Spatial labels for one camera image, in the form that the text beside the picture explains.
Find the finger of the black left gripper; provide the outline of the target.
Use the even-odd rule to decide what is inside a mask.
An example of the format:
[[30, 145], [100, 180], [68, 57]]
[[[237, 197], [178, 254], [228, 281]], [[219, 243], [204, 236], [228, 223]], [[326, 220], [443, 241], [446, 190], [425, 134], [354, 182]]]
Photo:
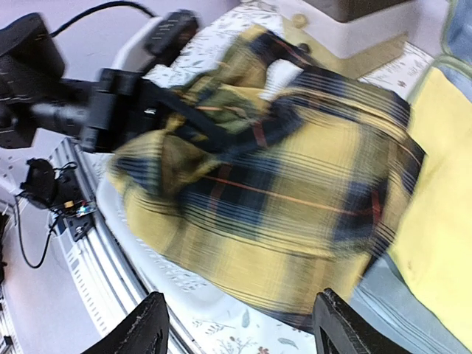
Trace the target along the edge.
[[232, 139], [202, 110], [185, 103], [177, 93], [142, 79], [140, 88], [140, 132], [163, 130], [174, 117], [177, 126], [173, 133], [209, 153], [220, 153]]
[[156, 65], [170, 66], [196, 35], [198, 28], [198, 18], [193, 11], [169, 13], [145, 37], [144, 49], [150, 59], [142, 71], [150, 71]]

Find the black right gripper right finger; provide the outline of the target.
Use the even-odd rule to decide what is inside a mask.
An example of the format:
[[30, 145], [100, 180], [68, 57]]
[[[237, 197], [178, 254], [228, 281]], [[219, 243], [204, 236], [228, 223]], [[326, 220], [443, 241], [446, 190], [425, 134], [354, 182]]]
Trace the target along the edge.
[[408, 352], [368, 324], [330, 288], [316, 295], [313, 305], [313, 333], [318, 353]]

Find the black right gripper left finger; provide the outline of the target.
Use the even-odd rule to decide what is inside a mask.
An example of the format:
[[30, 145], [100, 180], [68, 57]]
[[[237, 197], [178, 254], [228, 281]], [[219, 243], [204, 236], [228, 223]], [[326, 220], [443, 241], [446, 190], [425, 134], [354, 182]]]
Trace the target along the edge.
[[169, 332], [164, 294], [154, 291], [83, 354], [166, 354]]

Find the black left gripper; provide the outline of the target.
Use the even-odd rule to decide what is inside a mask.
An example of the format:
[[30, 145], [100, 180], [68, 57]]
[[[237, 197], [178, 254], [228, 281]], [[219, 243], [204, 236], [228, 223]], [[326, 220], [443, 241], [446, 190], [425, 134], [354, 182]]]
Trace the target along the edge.
[[159, 103], [139, 74], [103, 69], [97, 82], [63, 78], [65, 63], [39, 13], [1, 29], [1, 147], [28, 148], [39, 128], [109, 153], [157, 128]]

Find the white plastic mesh basket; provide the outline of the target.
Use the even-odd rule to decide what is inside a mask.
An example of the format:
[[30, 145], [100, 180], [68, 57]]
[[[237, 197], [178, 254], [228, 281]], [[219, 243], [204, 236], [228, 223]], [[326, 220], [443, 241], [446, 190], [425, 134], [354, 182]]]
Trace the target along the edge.
[[180, 318], [234, 319], [253, 310], [264, 319], [280, 322], [281, 315], [235, 299], [188, 265], [188, 242], [182, 235], [185, 222], [177, 215], [157, 214], [150, 221], [132, 221], [125, 211], [125, 197], [103, 176], [97, 186], [97, 202], [106, 225], [124, 248], [143, 280], [161, 291]]

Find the green hard-shell suitcase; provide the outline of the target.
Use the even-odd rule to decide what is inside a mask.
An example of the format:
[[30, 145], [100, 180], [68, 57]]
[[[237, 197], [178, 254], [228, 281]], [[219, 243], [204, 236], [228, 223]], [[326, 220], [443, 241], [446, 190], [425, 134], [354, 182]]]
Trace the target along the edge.
[[351, 306], [411, 353], [471, 351], [471, 3], [453, 1], [442, 54], [409, 95], [426, 152], [395, 242]]

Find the yellow plaid garment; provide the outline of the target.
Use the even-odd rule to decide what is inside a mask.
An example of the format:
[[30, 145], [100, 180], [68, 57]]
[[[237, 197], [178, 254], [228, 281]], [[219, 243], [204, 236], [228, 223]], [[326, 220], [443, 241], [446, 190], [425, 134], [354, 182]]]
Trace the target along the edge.
[[188, 265], [311, 332], [318, 292], [348, 299], [395, 239], [425, 156], [409, 104], [311, 64], [259, 25], [172, 91], [232, 141], [206, 152], [173, 133], [174, 117], [132, 139], [107, 169], [125, 211], [134, 222], [179, 216]]

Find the plain yellow garment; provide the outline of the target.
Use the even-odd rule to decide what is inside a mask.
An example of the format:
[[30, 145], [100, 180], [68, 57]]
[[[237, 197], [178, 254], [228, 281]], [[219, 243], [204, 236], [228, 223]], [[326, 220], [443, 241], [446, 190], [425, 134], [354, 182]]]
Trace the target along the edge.
[[426, 152], [389, 253], [409, 290], [471, 348], [471, 101], [436, 68], [412, 102]]

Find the drawer cabinet with dark top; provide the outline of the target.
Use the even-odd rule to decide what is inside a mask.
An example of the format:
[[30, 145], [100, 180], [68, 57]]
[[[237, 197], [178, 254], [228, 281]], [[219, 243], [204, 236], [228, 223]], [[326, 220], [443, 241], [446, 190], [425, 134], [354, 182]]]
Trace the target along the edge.
[[418, 1], [278, 1], [277, 9], [289, 43], [354, 79], [399, 58], [420, 20]]

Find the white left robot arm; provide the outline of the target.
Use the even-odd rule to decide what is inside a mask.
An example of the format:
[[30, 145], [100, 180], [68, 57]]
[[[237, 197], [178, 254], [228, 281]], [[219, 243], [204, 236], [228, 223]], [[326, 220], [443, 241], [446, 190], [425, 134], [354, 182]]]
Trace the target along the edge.
[[40, 13], [1, 30], [1, 148], [32, 147], [38, 130], [67, 136], [89, 153], [110, 153], [163, 126], [172, 113], [211, 135], [216, 127], [166, 88], [148, 80], [235, 1], [163, 1], [162, 10], [113, 18], [109, 1], [55, 31]]

